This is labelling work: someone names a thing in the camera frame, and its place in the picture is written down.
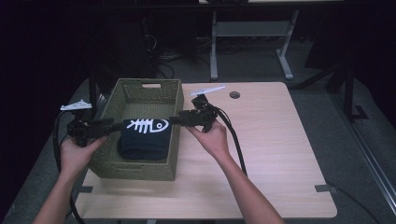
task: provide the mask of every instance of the white fish logo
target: white fish logo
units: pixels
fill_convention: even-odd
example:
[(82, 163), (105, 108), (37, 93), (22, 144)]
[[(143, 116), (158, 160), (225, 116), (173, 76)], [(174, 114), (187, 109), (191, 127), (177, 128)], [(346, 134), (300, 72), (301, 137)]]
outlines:
[(136, 121), (131, 120), (131, 124), (126, 126), (126, 128), (130, 129), (132, 126), (134, 126), (135, 131), (139, 128), (140, 133), (147, 133), (148, 127), (150, 133), (160, 133), (169, 126), (169, 122), (166, 119), (156, 119), (155, 122), (154, 119), (137, 119)]

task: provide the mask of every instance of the wrist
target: wrist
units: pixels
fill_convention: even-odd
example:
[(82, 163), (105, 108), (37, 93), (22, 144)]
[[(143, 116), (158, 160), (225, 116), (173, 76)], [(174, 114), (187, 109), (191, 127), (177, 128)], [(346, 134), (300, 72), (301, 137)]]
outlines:
[(58, 180), (56, 182), (57, 185), (61, 185), (65, 188), (72, 189), (74, 187), (75, 182), (77, 181), (76, 178), (73, 178), (70, 175), (65, 175), (62, 172), (59, 174)]
[(233, 162), (233, 157), (228, 152), (215, 155), (214, 158), (221, 167), (226, 164), (229, 164), (230, 162)]

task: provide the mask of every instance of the wicker basket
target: wicker basket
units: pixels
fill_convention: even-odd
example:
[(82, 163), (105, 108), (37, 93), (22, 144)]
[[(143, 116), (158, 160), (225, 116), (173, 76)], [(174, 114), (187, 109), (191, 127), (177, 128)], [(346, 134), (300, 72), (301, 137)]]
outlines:
[[(183, 109), (180, 80), (121, 78), (102, 118), (169, 119)], [(158, 161), (127, 160), (117, 151), (120, 132), (112, 133), (93, 154), (89, 168), (102, 178), (175, 180), (180, 126), (173, 126), (168, 156)]]

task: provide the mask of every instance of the gray carpet floor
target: gray carpet floor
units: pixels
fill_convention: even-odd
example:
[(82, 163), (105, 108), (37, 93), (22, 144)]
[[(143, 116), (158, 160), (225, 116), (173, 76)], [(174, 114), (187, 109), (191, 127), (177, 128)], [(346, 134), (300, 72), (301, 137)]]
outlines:
[[(280, 81), (288, 86), (298, 84), (319, 72), (316, 69), (304, 68), (311, 43), (293, 41), (288, 49), (287, 58), (295, 75), (294, 80), (286, 80), (276, 58), (275, 49), (282, 40), (264, 41), (247, 40), (243, 50), (233, 54), (219, 54), (218, 83), (248, 81)], [(209, 54), (199, 57), (208, 62)], [(208, 82), (209, 66), (202, 60), (180, 59), (168, 63), (175, 70), (175, 78), (183, 83)], [(170, 77), (171, 71), (162, 67)], [(390, 209), (381, 190), (362, 157), (361, 150), (334, 103), (333, 98), (341, 97), (342, 91), (329, 94), (324, 90), (328, 78), (316, 82), (300, 91), (290, 91), (304, 129), (318, 159), (320, 169), (328, 181), (352, 195), (378, 219), (379, 223), (396, 223), (396, 216)], [(70, 102), (79, 99), (88, 100), (87, 82), (81, 84)], [(356, 127), (361, 132), (367, 145), (372, 149), (389, 180), (396, 184), (396, 131), (388, 123), (382, 112), (376, 107), (370, 92), (355, 81), (354, 105), (361, 105), (369, 119), (357, 120)], [(64, 117), (61, 127), (65, 127), (71, 117)], [(34, 169), (26, 179), (10, 214), (4, 223), (30, 223), (41, 204), (45, 201), (57, 178), (56, 165), (52, 154), (51, 136), (38, 158)], [(81, 185), (83, 176), (76, 184), (76, 191)], [(375, 223), (368, 213), (345, 193), (338, 190), (332, 194), (338, 214), (329, 219), (287, 219), (287, 223)], [(77, 223), (69, 216), (66, 223)], [(118, 223), (117, 220), (86, 220), (86, 223)], [(123, 220), (121, 223), (146, 223), (146, 220)], [(157, 223), (199, 223), (198, 220), (158, 220)], [(217, 220), (216, 223), (244, 223), (243, 220)]]

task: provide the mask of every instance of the circular hole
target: circular hole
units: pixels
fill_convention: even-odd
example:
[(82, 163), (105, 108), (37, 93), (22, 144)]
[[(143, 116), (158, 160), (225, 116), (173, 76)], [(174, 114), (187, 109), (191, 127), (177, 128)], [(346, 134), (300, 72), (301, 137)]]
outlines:
[(232, 91), (230, 92), (230, 97), (233, 99), (238, 99), (239, 97), (241, 97), (241, 94), (237, 91)]

